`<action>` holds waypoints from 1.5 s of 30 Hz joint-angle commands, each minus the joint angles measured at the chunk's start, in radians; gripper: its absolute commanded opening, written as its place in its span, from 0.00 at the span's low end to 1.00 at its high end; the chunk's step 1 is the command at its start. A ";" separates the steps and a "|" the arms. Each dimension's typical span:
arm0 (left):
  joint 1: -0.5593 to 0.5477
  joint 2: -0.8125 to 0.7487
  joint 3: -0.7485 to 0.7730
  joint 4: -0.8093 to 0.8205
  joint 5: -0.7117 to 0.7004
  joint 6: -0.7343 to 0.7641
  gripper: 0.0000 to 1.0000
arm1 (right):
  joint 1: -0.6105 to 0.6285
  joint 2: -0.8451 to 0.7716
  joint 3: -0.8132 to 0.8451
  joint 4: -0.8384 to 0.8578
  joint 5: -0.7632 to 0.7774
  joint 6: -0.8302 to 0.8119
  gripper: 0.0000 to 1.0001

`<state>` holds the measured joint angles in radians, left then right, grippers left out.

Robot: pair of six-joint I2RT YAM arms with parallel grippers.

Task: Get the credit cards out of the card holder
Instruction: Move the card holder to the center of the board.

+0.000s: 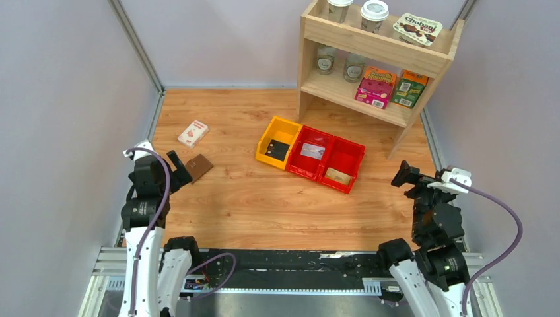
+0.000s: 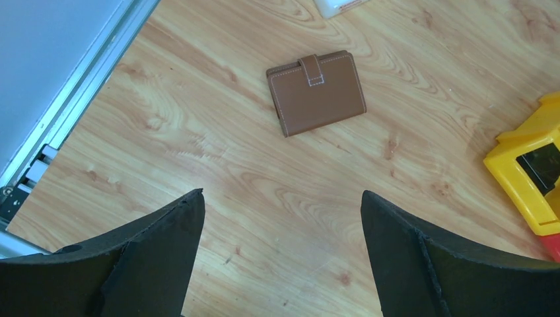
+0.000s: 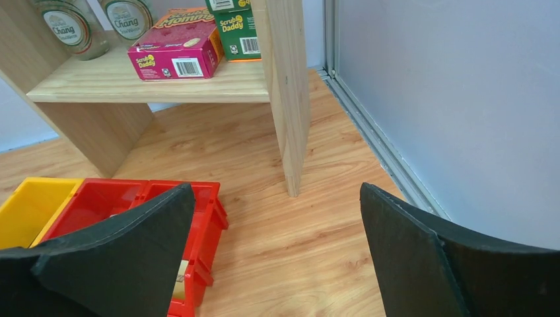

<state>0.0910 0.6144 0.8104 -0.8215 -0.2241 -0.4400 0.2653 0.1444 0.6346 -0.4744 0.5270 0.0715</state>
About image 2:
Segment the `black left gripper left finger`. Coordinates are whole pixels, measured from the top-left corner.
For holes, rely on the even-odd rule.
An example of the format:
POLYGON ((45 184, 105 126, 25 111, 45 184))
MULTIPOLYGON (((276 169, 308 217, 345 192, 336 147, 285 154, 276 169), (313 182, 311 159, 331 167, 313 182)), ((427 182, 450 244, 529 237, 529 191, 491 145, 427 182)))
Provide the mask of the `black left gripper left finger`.
POLYGON ((49 254, 1 261, 2 316, 180 316, 205 220, 195 189, 49 254))

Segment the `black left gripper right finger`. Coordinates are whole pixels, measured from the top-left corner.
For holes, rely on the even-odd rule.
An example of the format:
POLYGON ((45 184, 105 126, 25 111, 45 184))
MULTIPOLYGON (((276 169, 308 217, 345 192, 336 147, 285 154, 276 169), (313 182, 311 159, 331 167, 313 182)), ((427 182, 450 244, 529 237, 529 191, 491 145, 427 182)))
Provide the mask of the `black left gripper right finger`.
POLYGON ((384 316, 558 316, 559 264, 498 250, 378 194, 361 218, 384 316))

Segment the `brown leather card holder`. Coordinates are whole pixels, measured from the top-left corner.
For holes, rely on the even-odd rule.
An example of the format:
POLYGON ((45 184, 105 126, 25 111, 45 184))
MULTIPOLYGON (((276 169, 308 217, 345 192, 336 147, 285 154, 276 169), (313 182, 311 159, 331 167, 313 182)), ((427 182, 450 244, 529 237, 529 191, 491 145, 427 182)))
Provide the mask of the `brown leather card holder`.
POLYGON ((353 55, 346 51, 308 55, 266 71, 285 137, 367 112, 353 55))

